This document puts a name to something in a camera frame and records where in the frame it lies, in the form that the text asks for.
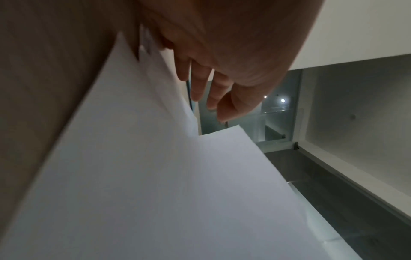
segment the paper sheet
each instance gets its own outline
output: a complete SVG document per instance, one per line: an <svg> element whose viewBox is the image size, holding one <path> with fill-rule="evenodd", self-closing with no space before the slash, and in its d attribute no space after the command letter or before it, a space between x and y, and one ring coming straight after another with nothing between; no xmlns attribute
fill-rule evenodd
<svg viewBox="0 0 411 260"><path fill-rule="evenodd" d="M146 72L119 36L0 259L326 259L245 132L189 138Z"/></svg>

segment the finger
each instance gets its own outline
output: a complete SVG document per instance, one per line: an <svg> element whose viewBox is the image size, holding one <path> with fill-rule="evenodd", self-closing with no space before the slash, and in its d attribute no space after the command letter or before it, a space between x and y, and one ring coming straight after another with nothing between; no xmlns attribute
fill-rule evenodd
<svg viewBox="0 0 411 260"><path fill-rule="evenodd" d="M177 77L181 81L188 81L190 75L191 59L179 49L174 49L174 64L176 65Z"/></svg>
<svg viewBox="0 0 411 260"><path fill-rule="evenodd" d="M266 88L234 84L217 105L217 120L226 122L247 114L261 103L267 92Z"/></svg>
<svg viewBox="0 0 411 260"><path fill-rule="evenodd" d="M218 102L221 100L224 94L227 93L231 85L232 81L228 76L216 71L214 73L210 93L208 94L207 108L216 109Z"/></svg>
<svg viewBox="0 0 411 260"><path fill-rule="evenodd" d="M199 101L203 97L210 73L210 67L200 65L198 62L193 60L191 65L191 100Z"/></svg>

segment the white wall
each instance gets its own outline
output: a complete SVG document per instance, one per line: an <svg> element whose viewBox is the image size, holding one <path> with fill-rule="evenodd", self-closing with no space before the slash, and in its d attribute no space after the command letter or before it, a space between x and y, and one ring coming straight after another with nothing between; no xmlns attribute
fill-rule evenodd
<svg viewBox="0 0 411 260"><path fill-rule="evenodd" d="M410 133L411 55L318 68L307 141L411 196Z"/></svg>
<svg viewBox="0 0 411 260"><path fill-rule="evenodd" d="M325 0L291 69L411 53L410 0Z"/></svg>

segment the stack of paper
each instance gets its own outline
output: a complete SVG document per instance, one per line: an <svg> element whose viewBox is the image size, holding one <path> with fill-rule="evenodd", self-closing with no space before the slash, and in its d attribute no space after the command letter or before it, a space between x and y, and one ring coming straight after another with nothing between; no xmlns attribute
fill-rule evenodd
<svg viewBox="0 0 411 260"><path fill-rule="evenodd" d="M326 259L240 127L197 123L155 49L120 35L0 246L0 259Z"/></svg>

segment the hand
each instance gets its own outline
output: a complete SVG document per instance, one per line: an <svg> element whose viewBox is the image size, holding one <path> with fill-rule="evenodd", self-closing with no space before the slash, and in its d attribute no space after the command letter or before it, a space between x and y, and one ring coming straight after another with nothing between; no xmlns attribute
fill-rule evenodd
<svg viewBox="0 0 411 260"><path fill-rule="evenodd" d="M177 76L191 66L193 101L215 69L208 109L220 122L253 110L282 80L322 0L140 0L144 24L174 50Z"/></svg>

